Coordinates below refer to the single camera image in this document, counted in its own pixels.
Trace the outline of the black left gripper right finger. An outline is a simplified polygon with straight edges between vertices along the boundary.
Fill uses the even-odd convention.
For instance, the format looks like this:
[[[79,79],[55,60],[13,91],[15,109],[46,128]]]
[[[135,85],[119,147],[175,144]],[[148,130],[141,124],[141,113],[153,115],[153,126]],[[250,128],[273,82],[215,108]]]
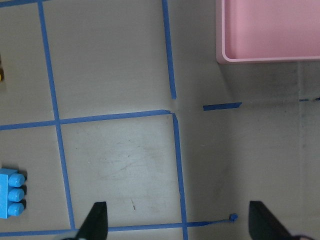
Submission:
[[[291,240],[293,237],[262,201],[249,203],[249,235],[252,240]]]

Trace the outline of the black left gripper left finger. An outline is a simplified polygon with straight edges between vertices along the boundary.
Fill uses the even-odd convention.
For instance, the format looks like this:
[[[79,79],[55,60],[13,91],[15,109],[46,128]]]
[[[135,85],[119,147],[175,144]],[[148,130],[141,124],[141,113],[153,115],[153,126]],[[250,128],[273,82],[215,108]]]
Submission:
[[[66,240],[106,240],[108,237],[108,212],[105,201],[95,202],[75,236]]]

